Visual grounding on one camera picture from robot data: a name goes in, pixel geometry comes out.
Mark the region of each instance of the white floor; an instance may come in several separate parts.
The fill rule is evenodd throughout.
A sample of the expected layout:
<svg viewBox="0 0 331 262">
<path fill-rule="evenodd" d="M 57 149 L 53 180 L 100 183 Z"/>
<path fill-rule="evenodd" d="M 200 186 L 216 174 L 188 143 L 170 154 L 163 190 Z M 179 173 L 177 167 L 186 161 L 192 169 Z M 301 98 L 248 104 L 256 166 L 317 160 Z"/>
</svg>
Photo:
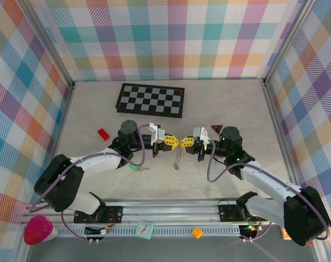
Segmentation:
<svg viewBox="0 0 331 262">
<path fill-rule="evenodd" d="M 287 179 L 272 121 L 259 80 L 137 81 L 141 84 L 185 88 L 182 119 L 117 113 L 115 105 L 121 82 L 79 82 L 64 127 L 58 153 L 67 157 L 84 156 L 107 147 L 125 120 L 138 125 L 153 122 L 176 137 L 191 136 L 197 126 L 205 127 L 211 139 L 218 135 L 210 125 L 236 126 L 243 147 L 267 169 Z M 104 128 L 111 139 L 104 142 L 97 130 Z M 141 152 L 135 153 L 135 163 Z M 252 185 L 227 173 L 215 184 L 206 180 L 209 157 L 182 152 L 179 170 L 173 168 L 176 150 L 160 152 L 156 158 L 147 152 L 143 165 L 150 170 L 137 172 L 128 166 L 84 179 L 80 190 L 101 198 L 230 198 L 253 190 Z M 213 163 L 212 177 L 224 166 Z"/>
</svg>

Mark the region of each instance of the red block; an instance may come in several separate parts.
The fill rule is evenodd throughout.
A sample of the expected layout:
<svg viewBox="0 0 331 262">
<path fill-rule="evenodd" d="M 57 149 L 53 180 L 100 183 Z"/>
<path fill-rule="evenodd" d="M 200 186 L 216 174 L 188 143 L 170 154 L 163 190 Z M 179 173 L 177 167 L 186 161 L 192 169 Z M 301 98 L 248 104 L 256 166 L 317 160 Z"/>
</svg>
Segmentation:
<svg viewBox="0 0 331 262">
<path fill-rule="evenodd" d="M 98 133 L 105 141 L 110 138 L 110 135 L 103 128 L 98 130 Z"/>
</svg>

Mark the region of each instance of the clock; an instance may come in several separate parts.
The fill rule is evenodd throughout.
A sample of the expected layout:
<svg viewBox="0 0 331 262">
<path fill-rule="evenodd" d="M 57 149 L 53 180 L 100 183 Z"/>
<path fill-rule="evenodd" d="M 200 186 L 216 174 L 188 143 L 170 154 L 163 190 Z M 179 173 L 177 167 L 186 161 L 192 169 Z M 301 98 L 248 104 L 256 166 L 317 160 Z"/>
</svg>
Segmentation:
<svg viewBox="0 0 331 262">
<path fill-rule="evenodd" d="M 150 239 L 153 233 L 153 224 L 146 221 L 139 221 L 135 236 L 142 237 L 143 239 Z"/>
</svg>

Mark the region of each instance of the yellow block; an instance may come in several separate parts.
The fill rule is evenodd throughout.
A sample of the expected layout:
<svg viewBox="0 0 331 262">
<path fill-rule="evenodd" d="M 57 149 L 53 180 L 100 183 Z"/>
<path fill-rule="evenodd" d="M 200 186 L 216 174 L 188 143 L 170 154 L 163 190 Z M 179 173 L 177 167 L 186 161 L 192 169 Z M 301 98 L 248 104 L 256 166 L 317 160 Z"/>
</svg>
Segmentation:
<svg viewBox="0 0 331 262">
<path fill-rule="evenodd" d="M 186 147 L 191 147 L 192 145 L 194 145 L 194 138 L 184 138 L 180 141 L 180 147 L 186 151 Z"/>
<path fill-rule="evenodd" d="M 166 135 L 164 139 L 164 143 L 168 146 L 171 146 L 172 147 L 171 150 L 174 150 L 180 144 L 178 139 L 173 135 Z"/>
<path fill-rule="evenodd" d="M 194 235 L 196 239 L 199 239 L 203 235 L 203 231 L 200 228 L 195 228 L 192 231 L 192 235 Z"/>
</svg>

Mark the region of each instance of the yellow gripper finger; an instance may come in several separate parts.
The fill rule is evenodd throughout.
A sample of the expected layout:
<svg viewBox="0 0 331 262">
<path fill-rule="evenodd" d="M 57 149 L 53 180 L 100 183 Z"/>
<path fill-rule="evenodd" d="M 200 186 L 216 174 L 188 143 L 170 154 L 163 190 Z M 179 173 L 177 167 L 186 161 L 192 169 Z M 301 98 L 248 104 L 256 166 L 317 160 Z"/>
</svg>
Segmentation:
<svg viewBox="0 0 331 262">
<path fill-rule="evenodd" d="M 194 145 L 194 138 L 193 137 L 189 137 L 189 138 L 184 138 L 180 141 L 180 147 L 182 147 L 182 149 L 184 151 L 186 151 L 186 147 L 191 147 Z"/>
<path fill-rule="evenodd" d="M 171 150 L 174 150 L 180 144 L 178 139 L 173 135 L 166 135 L 164 143 L 168 146 L 171 146 Z"/>
</svg>

